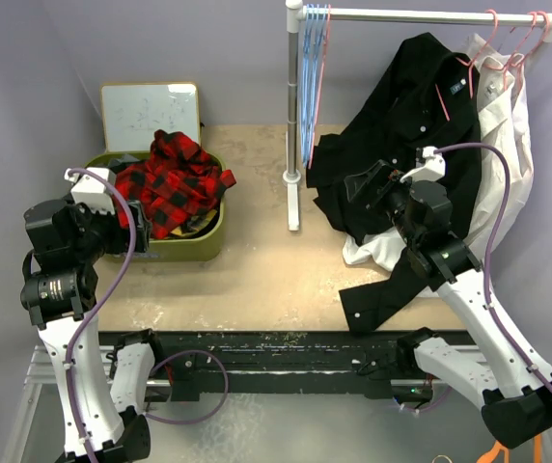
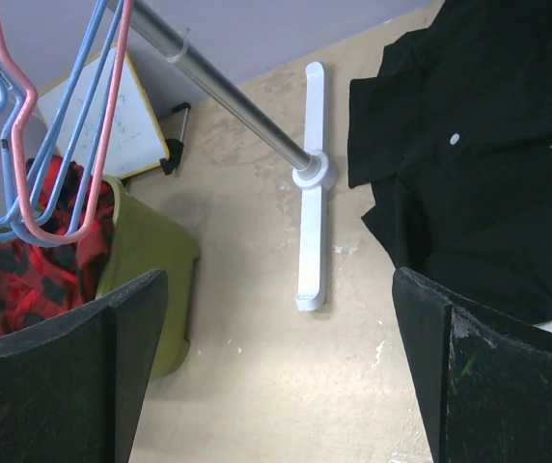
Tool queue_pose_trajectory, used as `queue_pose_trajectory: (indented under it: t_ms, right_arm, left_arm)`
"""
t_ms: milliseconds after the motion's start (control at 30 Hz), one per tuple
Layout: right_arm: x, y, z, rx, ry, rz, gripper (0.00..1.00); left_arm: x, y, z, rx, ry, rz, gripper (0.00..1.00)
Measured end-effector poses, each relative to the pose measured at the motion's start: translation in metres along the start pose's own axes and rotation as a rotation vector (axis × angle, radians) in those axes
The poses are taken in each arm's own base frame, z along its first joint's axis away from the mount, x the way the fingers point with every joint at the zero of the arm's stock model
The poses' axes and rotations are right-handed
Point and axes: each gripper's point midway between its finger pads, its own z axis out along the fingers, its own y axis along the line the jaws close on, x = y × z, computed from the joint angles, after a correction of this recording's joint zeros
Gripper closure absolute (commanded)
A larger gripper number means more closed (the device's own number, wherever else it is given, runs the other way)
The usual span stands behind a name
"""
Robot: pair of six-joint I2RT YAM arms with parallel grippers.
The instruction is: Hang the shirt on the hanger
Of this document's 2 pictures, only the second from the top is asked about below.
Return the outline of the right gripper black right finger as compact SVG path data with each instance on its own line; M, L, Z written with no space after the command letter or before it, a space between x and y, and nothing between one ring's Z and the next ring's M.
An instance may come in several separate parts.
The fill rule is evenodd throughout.
M392 296L435 462L552 462L552 333L401 268Z

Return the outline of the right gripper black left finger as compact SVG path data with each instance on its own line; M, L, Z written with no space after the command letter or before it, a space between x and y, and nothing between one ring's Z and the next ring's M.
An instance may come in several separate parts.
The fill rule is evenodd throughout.
M0 462L126 462L164 324L154 269L0 338Z

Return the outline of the red black plaid shirt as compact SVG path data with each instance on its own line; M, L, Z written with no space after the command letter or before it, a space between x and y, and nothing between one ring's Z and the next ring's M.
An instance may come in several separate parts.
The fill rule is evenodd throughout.
M114 205L103 182L91 230L79 241L54 248L18 238L0 243L0 337L95 299L111 254Z

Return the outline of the pink wire hanger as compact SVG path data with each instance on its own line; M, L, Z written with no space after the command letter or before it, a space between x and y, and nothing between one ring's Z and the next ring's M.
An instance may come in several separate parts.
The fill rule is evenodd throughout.
M101 57L114 11L120 1L103 1L104 13L97 28L86 64L76 83L59 136L43 176L41 191L32 207L40 222L39 236L30 232L25 220L13 211L17 198L11 145L13 121L25 97L23 88L6 73L0 62L0 114L6 114L0 133L2 180L5 208L0 212L0 241L20 238L42 247L56 247L78 241L87 235L95 220L99 181L97 143L102 133L102 109L111 88L111 74L119 51L119 36L114 35L105 58ZM23 155L26 171L32 169L48 127L54 122L66 92L69 77L46 94L38 93L38 102L23 128Z

